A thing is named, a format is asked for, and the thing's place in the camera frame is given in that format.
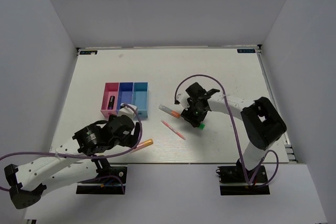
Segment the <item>pink orange cap highlighter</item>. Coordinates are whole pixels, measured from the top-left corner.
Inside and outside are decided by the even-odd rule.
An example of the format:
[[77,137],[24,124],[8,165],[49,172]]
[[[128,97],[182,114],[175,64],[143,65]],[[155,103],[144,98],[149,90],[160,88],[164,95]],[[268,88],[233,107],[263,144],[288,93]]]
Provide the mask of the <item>pink orange cap highlighter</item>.
[[153,140],[150,138],[146,141],[143,141],[143,142],[139,143],[139,145],[133,151],[136,152],[136,151],[141,150],[143,148],[146,148],[146,147],[148,147],[152,144],[153,144]]

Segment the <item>black green cap marker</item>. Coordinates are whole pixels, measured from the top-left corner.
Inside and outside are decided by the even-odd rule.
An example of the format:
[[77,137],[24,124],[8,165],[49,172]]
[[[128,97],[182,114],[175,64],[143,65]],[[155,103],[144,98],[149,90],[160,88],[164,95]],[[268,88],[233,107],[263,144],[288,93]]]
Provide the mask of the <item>black green cap marker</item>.
[[198,128],[199,128],[200,130],[203,130],[204,127],[205,127],[205,124],[204,124],[204,123],[201,123],[201,124],[198,126]]

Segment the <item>grey orange cap highlighter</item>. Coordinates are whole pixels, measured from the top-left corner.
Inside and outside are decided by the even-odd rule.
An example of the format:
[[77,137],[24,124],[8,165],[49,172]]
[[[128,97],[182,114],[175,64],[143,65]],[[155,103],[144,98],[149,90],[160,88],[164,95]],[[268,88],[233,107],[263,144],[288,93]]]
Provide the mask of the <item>grey orange cap highlighter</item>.
[[177,111],[174,111],[174,110],[172,110],[172,109],[170,109],[170,108],[168,108],[168,107],[166,107],[162,104],[159,105],[159,109],[161,111],[165,112],[166,114],[168,114],[168,115],[170,115],[174,118],[177,118],[177,119],[179,119],[180,116],[181,116],[180,113],[178,113]]

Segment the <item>thin pink pen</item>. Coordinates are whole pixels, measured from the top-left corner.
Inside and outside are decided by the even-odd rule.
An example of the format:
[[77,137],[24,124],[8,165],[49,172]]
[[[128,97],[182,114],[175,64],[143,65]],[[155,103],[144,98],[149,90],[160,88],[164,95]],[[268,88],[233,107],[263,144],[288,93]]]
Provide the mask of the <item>thin pink pen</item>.
[[171,130],[174,134],[176,134],[179,138],[186,140],[186,138],[180,132],[178,132],[176,129],[171,127],[167,122],[165,122],[164,120],[161,120],[161,123],[165,125],[169,130]]

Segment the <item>black purple cap marker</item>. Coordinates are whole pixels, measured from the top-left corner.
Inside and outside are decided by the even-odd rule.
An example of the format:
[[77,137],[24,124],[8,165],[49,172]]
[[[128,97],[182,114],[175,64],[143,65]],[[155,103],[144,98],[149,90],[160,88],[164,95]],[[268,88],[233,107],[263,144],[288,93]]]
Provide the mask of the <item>black purple cap marker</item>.
[[109,102],[108,102],[108,107],[107,107],[108,110],[113,110],[114,101],[115,101],[115,96],[113,96],[113,95],[110,96]]

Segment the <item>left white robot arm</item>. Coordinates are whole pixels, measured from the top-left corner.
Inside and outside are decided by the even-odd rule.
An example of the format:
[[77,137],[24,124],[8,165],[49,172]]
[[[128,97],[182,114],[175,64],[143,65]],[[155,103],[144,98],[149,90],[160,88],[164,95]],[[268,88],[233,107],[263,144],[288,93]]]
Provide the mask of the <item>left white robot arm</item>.
[[141,135],[141,122],[126,115],[112,115],[80,129],[47,156],[20,166],[7,165],[4,173],[14,207],[28,208],[47,193],[73,183],[117,178],[102,153],[117,145],[131,151],[139,144]]

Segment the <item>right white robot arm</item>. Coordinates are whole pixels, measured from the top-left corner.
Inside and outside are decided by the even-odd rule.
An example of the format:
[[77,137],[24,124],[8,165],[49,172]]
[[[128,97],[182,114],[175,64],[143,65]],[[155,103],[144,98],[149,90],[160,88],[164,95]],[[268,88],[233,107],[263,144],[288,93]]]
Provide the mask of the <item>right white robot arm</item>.
[[[272,102],[261,97],[246,100],[229,96],[224,90],[205,90],[198,82],[190,85],[186,95],[175,94],[175,103],[183,107],[181,117],[192,127],[201,127],[208,112],[226,114],[232,121],[239,153],[237,175],[247,182],[256,175],[256,168],[261,165],[266,153],[287,131],[284,120]],[[249,143],[241,149],[235,120],[242,121]]]

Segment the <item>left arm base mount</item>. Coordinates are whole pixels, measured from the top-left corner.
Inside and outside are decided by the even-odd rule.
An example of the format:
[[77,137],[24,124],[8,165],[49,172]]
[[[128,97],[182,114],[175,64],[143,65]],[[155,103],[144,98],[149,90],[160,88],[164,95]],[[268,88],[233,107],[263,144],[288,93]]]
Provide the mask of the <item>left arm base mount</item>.
[[111,165],[107,160],[95,161],[96,176],[77,184],[77,195],[124,195],[128,167]]

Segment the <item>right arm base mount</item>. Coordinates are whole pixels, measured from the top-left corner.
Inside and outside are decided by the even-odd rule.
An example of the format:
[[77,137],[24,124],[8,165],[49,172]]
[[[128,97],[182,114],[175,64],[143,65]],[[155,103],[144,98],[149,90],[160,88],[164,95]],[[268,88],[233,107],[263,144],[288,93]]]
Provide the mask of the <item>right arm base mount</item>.
[[268,185],[262,185],[268,181],[265,167],[262,165],[253,182],[248,185],[243,174],[240,174],[236,166],[219,166],[216,169],[219,177],[219,189],[221,196],[252,196],[270,195]]

